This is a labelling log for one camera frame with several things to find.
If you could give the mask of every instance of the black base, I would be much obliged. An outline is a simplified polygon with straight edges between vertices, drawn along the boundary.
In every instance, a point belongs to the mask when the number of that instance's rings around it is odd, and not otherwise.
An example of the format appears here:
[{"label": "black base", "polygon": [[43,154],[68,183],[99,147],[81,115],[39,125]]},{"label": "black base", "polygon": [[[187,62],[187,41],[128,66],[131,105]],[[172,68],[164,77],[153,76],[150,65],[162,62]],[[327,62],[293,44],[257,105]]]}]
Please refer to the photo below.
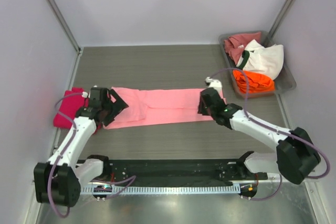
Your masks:
[{"label": "black base", "polygon": [[[110,160],[110,164],[115,182],[135,175],[132,186],[138,187],[230,186],[232,180],[256,178],[239,159]],[[267,174],[258,173],[258,179],[267,180]]]},{"label": "black base", "polygon": [[243,187],[240,187],[239,195],[247,198],[253,198],[254,196],[256,196],[257,191],[258,191],[257,185],[245,185]]},{"label": "black base", "polygon": [[[49,203],[47,185],[51,167],[49,163],[37,163],[34,168],[36,200],[39,203]],[[73,207],[80,196],[80,184],[72,168],[66,164],[57,166],[53,175],[57,175],[51,182],[54,203]]]},{"label": "black base", "polygon": [[[304,129],[297,127],[290,133],[313,144]],[[321,157],[316,150],[291,137],[279,141],[277,157],[279,171],[283,177],[296,185],[301,184],[321,162]]]}]

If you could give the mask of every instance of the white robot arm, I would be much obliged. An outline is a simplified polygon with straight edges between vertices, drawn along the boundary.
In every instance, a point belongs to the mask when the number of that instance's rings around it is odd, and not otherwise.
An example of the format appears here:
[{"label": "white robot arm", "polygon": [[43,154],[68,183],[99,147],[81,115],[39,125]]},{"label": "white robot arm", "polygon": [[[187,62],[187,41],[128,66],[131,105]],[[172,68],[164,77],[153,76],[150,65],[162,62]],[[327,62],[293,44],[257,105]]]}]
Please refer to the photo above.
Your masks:
[{"label": "white robot arm", "polygon": [[113,89],[91,88],[88,106],[83,106],[76,112],[74,125],[60,147],[46,163],[37,163],[34,168],[38,202],[49,202],[47,185],[50,178],[52,178],[51,194],[54,203],[73,207],[78,201],[81,187],[96,177],[110,175],[109,159],[105,156],[91,155],[78,168],[76,164],[97,126],[110,124],[127,107],[128,105]]},{"label": "white robot arm", "polygon": [[226,104],[218,94],[220,81],[207,78],[206,83],[208,88],[201,92],[199,113],[211,115],[217,124],[244,132],[276,152],[276,155],[254,152],[244,155],[244,164],[250,172],[278,173],[290,182],[300,184],[320,163],[321,158],[316,150],[288,136],[294,135],[312,144],[305,130],[279,127],[245,113],[236,104]]}]

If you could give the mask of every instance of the plastic bin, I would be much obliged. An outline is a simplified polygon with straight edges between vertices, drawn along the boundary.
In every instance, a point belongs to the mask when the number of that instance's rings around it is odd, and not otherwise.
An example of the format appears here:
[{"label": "plastic bin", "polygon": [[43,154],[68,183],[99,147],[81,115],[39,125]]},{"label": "plastic bin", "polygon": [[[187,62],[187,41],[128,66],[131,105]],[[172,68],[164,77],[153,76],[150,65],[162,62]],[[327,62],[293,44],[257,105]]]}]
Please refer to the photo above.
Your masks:
[{"label": "plastic bin", "polygon": [[[249,31],[249,32],[242,32],[242,33],[256,33],[258,31]],[[228,67],[235,68],[236,65],[233,60],[229,57],[229,55],[225,52],[224,50],[224,40],[227,39],[229,36],[235,35],[235,34],[242,34],[242,33],[234,33],[234,34],[224,34],[219,37],[219,45],[221,47],[221,50],[223,52],[224,60],[227,64]],[[264,47],[270,47],[274,45],[274,41],[272,38],[269,37],[268,32],[266,31],[261,31],[261,40],[260,44],[263,45]],[[238,88],[238,85],[236,83],[236,80],[233,76],[233,71],[228,71],[228,75],[230,76],[230,79],[232,81],[232,86],[235,90],[235,92],[240,95],[241,97],[245,98],[246,94],[241,93],[241,91]],[[294,80],[293,75],[289,71],[288,67],[286,64],[283,64],[282,70],[279,74],[279,76],[274,80],[275,83],[275,91],[268,91],[268,92],[260,92],[260,93],[253,93],[253,94],[248,94],[249,98],[255,98],[255,97],[264,97],[267,95],[273,95],[273,94],[281,94],[284,93],[288,90],[296,88],[296,82]]]}]

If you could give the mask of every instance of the pile of clothes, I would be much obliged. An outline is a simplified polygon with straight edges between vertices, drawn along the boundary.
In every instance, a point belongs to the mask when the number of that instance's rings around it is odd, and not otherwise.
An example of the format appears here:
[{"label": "pile of clothes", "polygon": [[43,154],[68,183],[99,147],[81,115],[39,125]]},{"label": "pile of clothes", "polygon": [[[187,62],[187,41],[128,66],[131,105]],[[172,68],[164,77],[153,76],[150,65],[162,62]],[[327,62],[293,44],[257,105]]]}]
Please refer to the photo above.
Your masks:
[{"label": "pile of clothes", "polygon": [[[224,49],[237,68],[244,71],[249,84],[249,93],[275,90],[274,80],[284,65],[283,45],[263,47],[261,32],[236,34],[224,40]],[[246,78],[237,70],[233,71],[241,93],[246,93]]]}]

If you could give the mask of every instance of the pink cloth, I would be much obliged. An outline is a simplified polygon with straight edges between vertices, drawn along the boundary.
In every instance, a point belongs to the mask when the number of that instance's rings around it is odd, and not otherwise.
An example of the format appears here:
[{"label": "pink cloth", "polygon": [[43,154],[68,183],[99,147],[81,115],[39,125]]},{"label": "pink cloth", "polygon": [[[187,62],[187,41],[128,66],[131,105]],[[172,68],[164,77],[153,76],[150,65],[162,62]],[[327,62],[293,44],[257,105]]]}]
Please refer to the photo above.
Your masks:
[{"label": "pink cloth", "polygon": [[211,121],[197,114],[203,89],[137,90],[113,88],[129,105],[105,129],[167,123]]},{"label": "pink cloth", "polygon": [[260,43],[261,32],[255,34],[236,34],[224,40],[224,49],[237,65],[245,47],[254,39]]}]

